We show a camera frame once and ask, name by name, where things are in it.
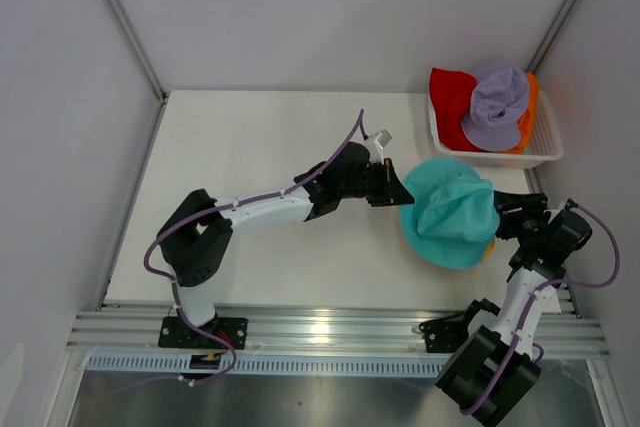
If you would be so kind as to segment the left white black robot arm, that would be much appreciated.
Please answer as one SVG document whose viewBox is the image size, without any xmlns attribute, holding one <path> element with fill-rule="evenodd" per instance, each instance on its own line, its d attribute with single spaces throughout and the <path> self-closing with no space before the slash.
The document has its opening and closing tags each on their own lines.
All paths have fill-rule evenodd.
<svg viewBox="0 0 640 427">
<path fill-rule="evenodd" d="M 182 337 L 198 348 L 214 340 L 216 309 L 209 290 L 233 237 L 315 220 L 337 210 L 344 199 L 364 199 L 372 207 L 414 203 L 392 160 L 373 159 L 366 146 L 354 142 L 278 192 L 233 200 L 216 199 L 204 189 L 190 192 L 152 245 L 170 268 L 177 309 L 185 317 Z"/>
</svg>

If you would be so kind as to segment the teal bucket hat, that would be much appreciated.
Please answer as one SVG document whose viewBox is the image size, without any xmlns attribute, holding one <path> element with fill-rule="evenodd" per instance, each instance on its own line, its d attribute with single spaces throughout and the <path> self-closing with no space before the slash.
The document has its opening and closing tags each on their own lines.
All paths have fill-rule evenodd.
<svg viewBox="0 0 640 427">
<path fill-rule="evenodd" d="M 462 161 L 438 157 L 414 167 L 402 184 L 414 202 L 399 207 L 400 225 L 416 254 L 455 270 L 483 260 L 500 223 L 491 181 Z"/>
</svg>

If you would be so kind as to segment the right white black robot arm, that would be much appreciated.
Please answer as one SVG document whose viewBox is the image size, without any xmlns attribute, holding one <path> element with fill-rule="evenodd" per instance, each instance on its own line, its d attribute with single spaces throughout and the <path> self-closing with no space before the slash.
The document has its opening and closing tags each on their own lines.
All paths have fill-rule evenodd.
<svg viewBox="0 0 640 427">
<path fill-rule="evenodd" d="M 497 236 L 518 243 L 502 305 L 473 302 L 456 326 L 460 346 L 436 386 L 464 416 L 497 426 L 539 379 L 534 334 L 544 307 L 566 279 L 564 264 L 592 235 L 587 220 L 569 206 L 557 213 L 543 194 L 496 192 Z"/>
</svg>

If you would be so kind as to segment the yellow bucket hat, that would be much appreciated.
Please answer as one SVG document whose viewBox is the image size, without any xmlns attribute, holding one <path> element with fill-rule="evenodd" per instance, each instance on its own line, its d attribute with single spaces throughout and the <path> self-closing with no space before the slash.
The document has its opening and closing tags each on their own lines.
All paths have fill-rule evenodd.
<svg viewBox="0 0 640 427">
<path fill-rule="evenodd" d="M 496 237 L 494 237 L 491 242 L 488 244 L 487 248 L 485 249 L 482 258 L 480 260 L 481 263 L 484 263 L 487 258 L 491 255 L 491 253 L 493 252 L 494 248 L 495 248 L 495 244 L 496 244 Z"/>
</svg>

